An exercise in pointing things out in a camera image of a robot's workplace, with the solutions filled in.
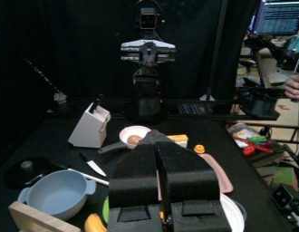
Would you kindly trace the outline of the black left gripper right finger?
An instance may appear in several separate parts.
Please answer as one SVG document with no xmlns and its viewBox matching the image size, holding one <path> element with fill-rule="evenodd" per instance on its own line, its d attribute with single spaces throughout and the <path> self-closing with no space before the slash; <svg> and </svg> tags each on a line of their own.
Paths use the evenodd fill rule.
<svg viewBox="0 0 299 232">
<path fill-rule="evenodd" d="M 213 168 L 173 142 L 154 144 L 162 212 L 171 232 L 230 232 Z"/>
</svg>

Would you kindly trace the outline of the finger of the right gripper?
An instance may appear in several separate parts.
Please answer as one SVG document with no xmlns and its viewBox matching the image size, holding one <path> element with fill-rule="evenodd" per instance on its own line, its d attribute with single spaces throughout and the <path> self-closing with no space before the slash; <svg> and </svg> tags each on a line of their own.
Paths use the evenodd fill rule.
<svg viewBox="0 0 299 232">
<path fill-rule="evenodd" d="M 149 59 L 147 59 L 149 66 L 153 66 L 155 64 L 157 51 L 158 51 L 158 48 L 155 46 L 155 43 L 149 43 Z"/>
<path fill-rule="evenodd" d="M 149 58 L 149 52 L 147 52 L 147 43 L 143 43 L 138 47 L 138 61 L 142 65 L 147 66 L 147 58 Z"/>
</svg>

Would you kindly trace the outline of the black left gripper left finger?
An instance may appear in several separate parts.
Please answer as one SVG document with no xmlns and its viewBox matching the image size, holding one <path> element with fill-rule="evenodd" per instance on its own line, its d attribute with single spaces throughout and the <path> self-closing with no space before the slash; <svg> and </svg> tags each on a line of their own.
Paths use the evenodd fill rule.
<svg viewBox="0 0 299 232">
<path fill-rule="evenodd" d="M 111 173 L 107 231 L 162 232 L 151 145 L 137 145 Z"/>
</svg>

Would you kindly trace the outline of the person's hand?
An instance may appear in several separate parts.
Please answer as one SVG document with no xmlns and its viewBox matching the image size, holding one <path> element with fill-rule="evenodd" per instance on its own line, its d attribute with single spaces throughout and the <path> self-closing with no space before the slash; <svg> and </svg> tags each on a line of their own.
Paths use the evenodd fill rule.
<svg viewBox="0 0 299 232">
<path fill-rule="evenodd" d="M 295 74 L 285 84 L 285 96 L 299 101 L 299 74 Z"/>
</svg>

